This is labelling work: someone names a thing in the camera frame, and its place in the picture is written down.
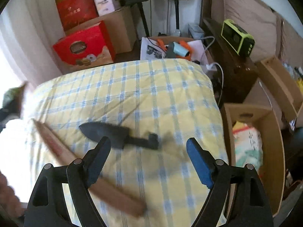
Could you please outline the person left hand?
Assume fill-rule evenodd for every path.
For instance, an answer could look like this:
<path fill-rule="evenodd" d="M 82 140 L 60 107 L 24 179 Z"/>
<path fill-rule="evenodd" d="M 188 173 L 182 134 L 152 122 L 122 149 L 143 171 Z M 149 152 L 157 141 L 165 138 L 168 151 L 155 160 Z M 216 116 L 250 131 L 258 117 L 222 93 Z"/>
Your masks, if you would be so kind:
<path fill-rule="evenodd" d="M 12 187 L 8 186 L 7 179 L 2 173 L 0 181 L 1 206 L 10 217 L 19 218 L 24 214 L 19 198 Z"/>

